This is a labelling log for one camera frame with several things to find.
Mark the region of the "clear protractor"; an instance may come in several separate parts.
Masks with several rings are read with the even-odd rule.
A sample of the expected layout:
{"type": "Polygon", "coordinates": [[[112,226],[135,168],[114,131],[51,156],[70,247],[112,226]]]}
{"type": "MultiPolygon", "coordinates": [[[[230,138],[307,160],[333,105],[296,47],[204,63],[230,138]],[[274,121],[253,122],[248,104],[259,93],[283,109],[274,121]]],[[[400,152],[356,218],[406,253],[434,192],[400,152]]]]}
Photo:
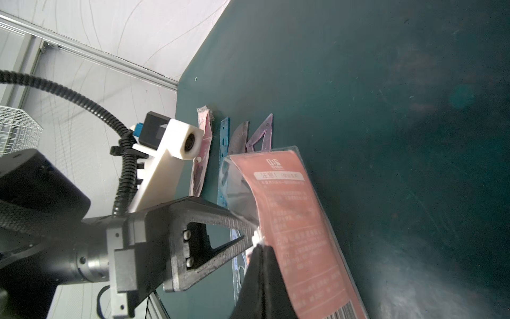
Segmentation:
{"type": "Polygon", "coordinates": [[[240,124],[229,142],[228,155],[244,154],[247,151],[249,121],[240,124]]]}

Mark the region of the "blue transparent straight ruler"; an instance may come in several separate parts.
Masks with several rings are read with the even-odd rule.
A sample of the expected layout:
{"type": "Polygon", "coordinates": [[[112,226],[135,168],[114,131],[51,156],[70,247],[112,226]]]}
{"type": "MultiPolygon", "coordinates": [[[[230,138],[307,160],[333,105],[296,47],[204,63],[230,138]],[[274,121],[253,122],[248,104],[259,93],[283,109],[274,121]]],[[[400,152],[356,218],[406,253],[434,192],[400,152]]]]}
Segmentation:
{"type": "Polygon", "coordinates": [[[228,155],[228,147],[229,147],[229,138],[230,138],[230,118],[226,117],[220,122],[220,141],[219,141],[219,179],[218,179],[218,196],[217,203],[221,207],[227,207],[227,202],[223,195],[223,162],[224,159],[228,155]]]}

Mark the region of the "clear triangle set square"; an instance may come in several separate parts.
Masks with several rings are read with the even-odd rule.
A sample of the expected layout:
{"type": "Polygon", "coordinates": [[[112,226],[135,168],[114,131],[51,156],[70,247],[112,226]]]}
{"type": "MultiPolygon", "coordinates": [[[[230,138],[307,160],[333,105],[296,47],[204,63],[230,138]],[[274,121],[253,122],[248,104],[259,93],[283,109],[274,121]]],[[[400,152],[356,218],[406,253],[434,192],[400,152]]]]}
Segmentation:
{"type": "Polygon", "coordinates": [[[273,122],[274,115],[271,113],[248,140],[246,144],[247,152],[255,152],[255,146],[259,142],[262,142],[262,152],[272,149],[273,122]]]}

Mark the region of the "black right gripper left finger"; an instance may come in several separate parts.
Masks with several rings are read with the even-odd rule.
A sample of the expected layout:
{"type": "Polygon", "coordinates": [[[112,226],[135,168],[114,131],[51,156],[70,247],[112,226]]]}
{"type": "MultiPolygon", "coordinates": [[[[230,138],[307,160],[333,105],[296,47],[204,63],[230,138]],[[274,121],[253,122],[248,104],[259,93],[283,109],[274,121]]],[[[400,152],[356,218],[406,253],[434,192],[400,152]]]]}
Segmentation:
{"type": "Polygon", "coordinates": [[[252,251],[238,301],[230,319],[264,318],[263,247],[252,251]]]}

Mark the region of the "small pink ruler set pouch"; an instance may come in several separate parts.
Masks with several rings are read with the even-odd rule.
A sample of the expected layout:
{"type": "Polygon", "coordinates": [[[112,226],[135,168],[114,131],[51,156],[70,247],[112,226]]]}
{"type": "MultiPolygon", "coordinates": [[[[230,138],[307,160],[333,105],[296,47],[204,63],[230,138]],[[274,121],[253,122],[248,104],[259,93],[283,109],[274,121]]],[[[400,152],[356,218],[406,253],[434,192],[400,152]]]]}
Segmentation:
{"type": "Polygon", "coordinates": [[[349,267],[296,147],[228,156],[228,208],[273,248],[298,318],[367,318],[349,267]]]}

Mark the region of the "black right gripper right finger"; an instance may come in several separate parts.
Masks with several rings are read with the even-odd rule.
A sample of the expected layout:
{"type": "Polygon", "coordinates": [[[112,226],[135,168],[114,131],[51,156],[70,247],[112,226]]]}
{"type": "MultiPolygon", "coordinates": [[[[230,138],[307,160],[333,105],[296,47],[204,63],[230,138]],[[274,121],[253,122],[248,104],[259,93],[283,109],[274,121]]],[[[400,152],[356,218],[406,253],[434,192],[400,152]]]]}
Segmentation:
{"type": "Polygon", "coordinates": [[[262,248],[264,318],[297,318],[272,247],[262,248]]]}

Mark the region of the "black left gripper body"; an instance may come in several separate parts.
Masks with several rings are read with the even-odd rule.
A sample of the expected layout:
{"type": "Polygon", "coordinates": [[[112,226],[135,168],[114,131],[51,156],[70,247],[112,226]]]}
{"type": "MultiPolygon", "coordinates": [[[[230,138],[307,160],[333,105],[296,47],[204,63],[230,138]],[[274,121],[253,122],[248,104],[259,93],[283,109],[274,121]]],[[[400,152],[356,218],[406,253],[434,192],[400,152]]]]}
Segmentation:
{"type": "Polygon", "coordinates": [[[90,200],[36,149],[1,157],[1,317],[44,318],[58,286],[108,283],[131,318],[155,289],[181,292],[251,245],[253,227],[187,197],[88,219],[90,200]]]}

